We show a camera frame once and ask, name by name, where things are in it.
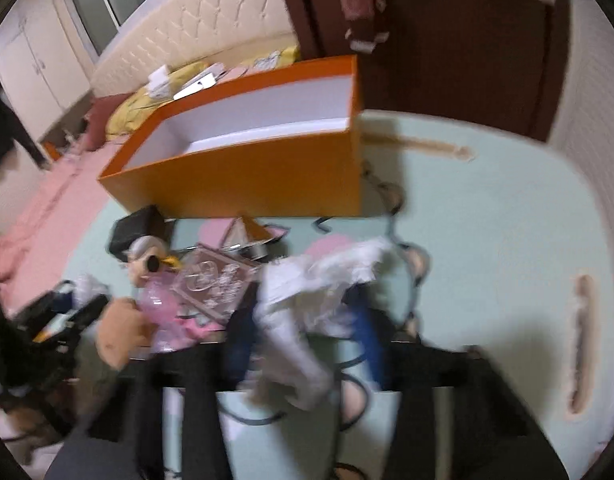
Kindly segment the dark brown wooden door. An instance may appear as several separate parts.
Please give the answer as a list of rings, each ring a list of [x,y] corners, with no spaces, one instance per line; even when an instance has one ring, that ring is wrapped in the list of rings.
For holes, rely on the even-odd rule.
[[[365,107],[548,140],[567,62],[568,0],[386,0],[385,21],[385,44],[358,56]]]

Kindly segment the dark red pillow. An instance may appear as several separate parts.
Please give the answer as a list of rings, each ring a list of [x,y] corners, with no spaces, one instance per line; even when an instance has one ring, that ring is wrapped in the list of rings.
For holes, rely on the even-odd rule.
[[[106,143],[106,124],[112,114],[130,96],[130,93],[113,94],[94,98],[85,116],[87,127],[84,132],[82,148],[87,152],[97,151]]]

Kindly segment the white louvered closet door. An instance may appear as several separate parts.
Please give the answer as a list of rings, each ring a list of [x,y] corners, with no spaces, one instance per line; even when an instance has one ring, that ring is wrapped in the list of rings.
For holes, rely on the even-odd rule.
[[[574,162],[614,222],[614,28],[595,0],[569,0],[564,86],[550,143]]]

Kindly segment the pink bed blanket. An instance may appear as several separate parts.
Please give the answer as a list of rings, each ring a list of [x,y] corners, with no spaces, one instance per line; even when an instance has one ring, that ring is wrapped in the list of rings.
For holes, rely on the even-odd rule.
[[[0,300],[6,315],[15,315],[60,281],[86,274],[108,285],[114,296],[132,293],[124,266],[106,250],[114,223],[126,211],[98,182],[122,146],[115,140],[94,152],[64,156],[1,235]]]

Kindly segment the cream tufted headboard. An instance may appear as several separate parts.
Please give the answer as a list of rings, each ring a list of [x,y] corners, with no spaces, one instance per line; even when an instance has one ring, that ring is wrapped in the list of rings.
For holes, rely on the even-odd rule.
[[[166,0],[103,53],[95,96],[132,92],[165,65],[240,62],[298,44],[285,0]]]

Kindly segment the pink heart shaped jelly toy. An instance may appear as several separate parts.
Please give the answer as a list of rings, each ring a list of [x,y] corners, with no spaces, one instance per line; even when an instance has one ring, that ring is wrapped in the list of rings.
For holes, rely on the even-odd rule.
[[[154,326],[153,353],[187,349],[204,338],[192,327],[193,318],[183,316],[183,305],[173,292],[175,278],[176,273],[170,271],[148,272],[137,278],[138,307]]]

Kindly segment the brown playing card box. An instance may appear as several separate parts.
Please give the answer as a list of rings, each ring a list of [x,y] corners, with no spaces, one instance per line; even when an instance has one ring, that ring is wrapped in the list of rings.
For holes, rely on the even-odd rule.
[[[226,325],[240,306],[258,266],[251,260],[197,244],[181,260],[171,290],[185,304]]]

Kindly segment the orange cardboard box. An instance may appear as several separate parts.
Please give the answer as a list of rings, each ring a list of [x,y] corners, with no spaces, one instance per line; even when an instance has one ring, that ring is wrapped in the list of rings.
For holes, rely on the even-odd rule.
[[[244,76],[155,110],[99,182],[168,218],[357,217],[360,110],[352,56]]]

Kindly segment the white charger adapter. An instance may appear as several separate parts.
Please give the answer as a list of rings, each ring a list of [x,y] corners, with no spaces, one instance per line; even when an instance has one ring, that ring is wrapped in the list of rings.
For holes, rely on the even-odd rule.
[[[148,76],[148,95],[155,100],[168,100],[173,95],[170,85],[170,72],[167,65],[159,66]]]

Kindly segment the tan round plush toy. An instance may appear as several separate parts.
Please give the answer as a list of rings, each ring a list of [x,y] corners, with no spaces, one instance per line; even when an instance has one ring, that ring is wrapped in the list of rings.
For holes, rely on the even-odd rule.
[[[129,297],[115,298],[99,318],[96,348],[100,359],[112,370],[121,370],[132,353],[150,348],[155,325]]]

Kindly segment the black glitter case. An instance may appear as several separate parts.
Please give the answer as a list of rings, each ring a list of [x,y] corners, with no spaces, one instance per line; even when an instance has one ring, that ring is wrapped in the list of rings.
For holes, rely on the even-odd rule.
[[[126,262],[132,243],[147,235],[159,238],[165,235],[165,218],[154,205],[141,208],[114,223],[108,252],[118,261]]]

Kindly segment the white haired doll figurine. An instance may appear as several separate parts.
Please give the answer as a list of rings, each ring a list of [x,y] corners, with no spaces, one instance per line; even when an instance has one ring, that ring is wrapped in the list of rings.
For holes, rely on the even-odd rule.
[[[153,235],[134,240],[126,254],[129,281],[137,288],[146,286],[158,274],[181,269],[180,260],[169,251],[164,240]]]

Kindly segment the maroon pink striped scarf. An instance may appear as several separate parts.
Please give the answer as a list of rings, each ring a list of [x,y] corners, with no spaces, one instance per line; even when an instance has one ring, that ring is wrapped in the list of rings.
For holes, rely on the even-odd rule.
[[[347,23],[345,39],[351,51],[370,55],[389,37],[386,0],[339,0]]]

